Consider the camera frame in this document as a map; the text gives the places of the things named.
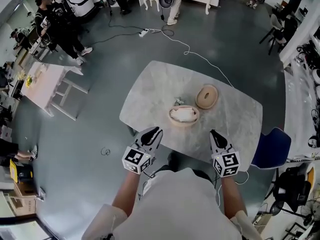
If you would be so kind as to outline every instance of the cord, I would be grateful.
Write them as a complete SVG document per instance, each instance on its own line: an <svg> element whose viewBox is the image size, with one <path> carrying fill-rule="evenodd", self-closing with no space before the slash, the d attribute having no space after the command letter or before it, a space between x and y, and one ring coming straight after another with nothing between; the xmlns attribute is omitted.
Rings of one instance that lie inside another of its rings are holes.
<svg viewBox="0 0 320 240"><path fill-rule="evenodd" d="M219 191L220 191L220 189L221 189L221 187L222 187L222 184L220 185L220 187L219 187L219 189L218 189L218 197L219 197L219 204L218 204L218 207L220 207L220 194L219 194Z"/></svg>
<svg viewBox="0 0 320 240"><path fill-rule="evenodd" d="M187 47L188 47L188 50L187 50L187 51L184 51L184 52L183 52L183 55L188 55L188 54L198 55L199 57L201 57L202 59L204 59L206 62L208 62L211 66L217 68L217 69L220 71L220 73L225 77L225 79L228 81L228 83L230 84L230 86L234 88L234 86L231 84L231 82L229 81L229 79L226 77L226 75L221 71L221 69L220 69L219 67L211 64L211 63L209 62L209 60L207 60L205 57L199 55L198 53L193 52L193 51L190 51L190 46L189 46L188 44L186 44L186 43L184 43L184 42L181 42L181 41L179 41L179 40L175 40L175 39L170 38L170 37L169 37L168 35L166 35L161 29L146 28L146 30L148 30L148 31L151 32L151 33L155 33L155 31L162 32L162 34L163 34L165 37L169 38L171 41L179 42L179 43L187 46Z"/></svg>
<svg viewBox="0 0 320 240"><path fill-rule="evenodd" d="M248 174L248 178L246 178L246 180L245 180L244 182L238 183L238 182L235 181L235 183L238 184L238 185L243 185L243 184L245 184L245 183L249 180L249 172L246 171L246 174Z"/></svg>

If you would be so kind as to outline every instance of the gray floor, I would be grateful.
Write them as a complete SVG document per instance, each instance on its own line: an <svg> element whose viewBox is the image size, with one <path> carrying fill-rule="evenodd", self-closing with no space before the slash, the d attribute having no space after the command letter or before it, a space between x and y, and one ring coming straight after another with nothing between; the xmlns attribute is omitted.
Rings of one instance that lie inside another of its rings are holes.
<svg viewBox="0 0 320 240"><path fill-rule="evenodd" d="M191 46L191 50L220 67L235 88L263 105L262 131L283 128L285 122L285 80L276 49L268 56L268 45L259 40L269 30L269 16L264 6L253 10L247 0L221 0L219 8L205 14L203 4L183 1L177 25L171 26L174 38ZM133 29L108 27L109 13L101 10L86 25L82 43L90 45L116 34L135 33ZM114 9L112 24L135 25L159 29L160 13L153 6L148 11L132 5L132 13L124 17ZM119 36L97 43L85 58L84 76L68 73L67 77L89 89L84 94L72 89L66 109L78 115L73 121L53 108L49 117L24 98L13 122L13 140L21 149L38 143L39 156L34 162L36 183L46 191L46 200L37 213L60 239L80 239L86 226L103 203L112 202L126 175L121 157L133 140L119 120L123 102L138 75L152 60L182 66L226 83L220 72L203 59L184 55L186 47L172 42L161 33L145 37ZM45 62L70 65L64 52L53 53ZM110 155L101 155L102 148ZM166 163L170 150L161 146L149 172ZM188 160L213 175L208 164ZM249 181L240 186L244 201L253 217L260 207L273 175L251 167ZM241 181L245 173L237 176Z"/></svg>

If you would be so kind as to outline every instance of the small object on table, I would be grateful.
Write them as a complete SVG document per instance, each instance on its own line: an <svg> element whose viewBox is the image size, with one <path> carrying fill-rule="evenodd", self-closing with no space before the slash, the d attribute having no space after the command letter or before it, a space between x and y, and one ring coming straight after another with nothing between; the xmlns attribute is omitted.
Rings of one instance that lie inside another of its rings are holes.
<svg viewBox="0 0 320 240"><path fill-rule="evenodd" d="M196 105L203 109L207 110L212 108L218 100L218 90L211 84L206 84L203 86L201 91L195 98Z"/></svg>
<svg viewBox="0 0 320 240"><path fill-rule="evenodd" d="M31 84L32 84L32 77L29 75L25 81L25 86L29 88Z"/></svg>
<svg viewBox="0 0 320 240"><path fill-rule="evenodd" d="M199 120L199 110L193 106L181 105L173 106L169 110L169 119L174 126L188 127L194 125Z"/></svg>

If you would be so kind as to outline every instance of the desk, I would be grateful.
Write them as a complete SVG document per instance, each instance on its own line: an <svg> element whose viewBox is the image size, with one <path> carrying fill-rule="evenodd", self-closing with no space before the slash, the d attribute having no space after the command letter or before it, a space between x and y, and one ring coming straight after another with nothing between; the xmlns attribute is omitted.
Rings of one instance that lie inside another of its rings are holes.
<svg viewBox="0 0 320 240"><path fill-rule="evenodd" d="M186 128L173 126L168 112L176 97L196 106L203 85L214 85L219 93L213 108L200 111L199 121ZM187 156L210 163L211 129L228 135L239 151L240 171L247 171L255 155L262 127L263 108L241 91L207 75L158 61L151 61L132 86L120 112L120 120L142 131L159 126L161 144Z"/></svg>
<svg viewBox="0 0 320 240"><path fill-rule="evenodd" d="M51 117L54 114L50 110L50 105L54 106L56 109L64 113L66 116L70 117L73 120L76 120L76 117L70 115L65 111L62 106L64 105L68 93L71 88L74 87L84 93L88 93L87 90L78 86L77 84L65 79L65 75L68 71L72 71L78 75L82 75L81 69L76 66L61 66L47 63L34 62L26 79L28 76L32 77L32 84L29 88L23 84L21 93L25 95L28 99L46 111ZM65 93L58 92L58 86L61 82L68 84L68 88ZM58 94L62 96L60 104L52 102L54 96Z"/></svg>

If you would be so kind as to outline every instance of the marble table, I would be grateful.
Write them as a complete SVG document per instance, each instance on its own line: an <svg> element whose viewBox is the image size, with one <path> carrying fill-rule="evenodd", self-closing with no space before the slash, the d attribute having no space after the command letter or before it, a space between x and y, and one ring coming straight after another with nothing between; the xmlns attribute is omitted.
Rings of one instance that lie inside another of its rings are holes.
<svg viewBox="0 0 320 240"><path fill-rule="evenodd" d="M199 121L191 127L172 125L168 111L175 98L196 106L195 97L205 84L214 85L219 92L214 107L199 108ZM258 146L262 117L262 105L241 91L187 68L151 61L132 86L119 118L139 132L159 126L163 129L162 145L207 163L211 162L209 132L215 129L231 138L244 172Z"/></svg>

